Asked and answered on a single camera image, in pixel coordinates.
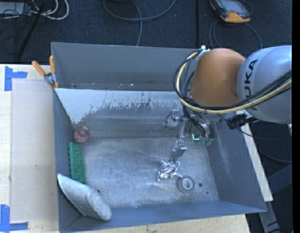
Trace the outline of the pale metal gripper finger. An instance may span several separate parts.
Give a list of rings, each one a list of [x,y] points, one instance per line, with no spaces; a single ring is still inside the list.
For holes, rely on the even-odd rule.
[[[166,116],[164,126],[168,128],[176,128],[179,124],[180,118],[178,115],[178,109],[172,109]]]
[[[172,146],[169,161],[172,163],[176,163],[178,158],[182,157],[186,150],[187,146],[185,145],[185,142],[179,139],[176,140]]]

